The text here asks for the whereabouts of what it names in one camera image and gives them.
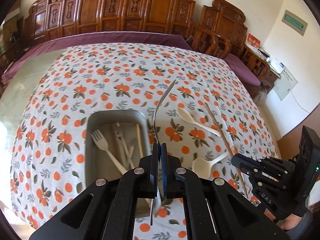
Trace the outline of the person's right hand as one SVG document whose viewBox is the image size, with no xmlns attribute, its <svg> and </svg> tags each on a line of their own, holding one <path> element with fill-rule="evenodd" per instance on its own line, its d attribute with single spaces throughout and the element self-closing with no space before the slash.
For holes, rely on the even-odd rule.
<svg viewBox="0 0 320 240">
<path fill-rule="evenodd" d="M 268 209 L 265 209 L 264 215 L 266 215 L 272 221 L 275 221 L 276 219 L 276 217 Z M 283 230 L 291 230 L 295 228 L 302 219 L 303 217 L 291 214 L 281 223 L 279 227 Z"/>
</svg>

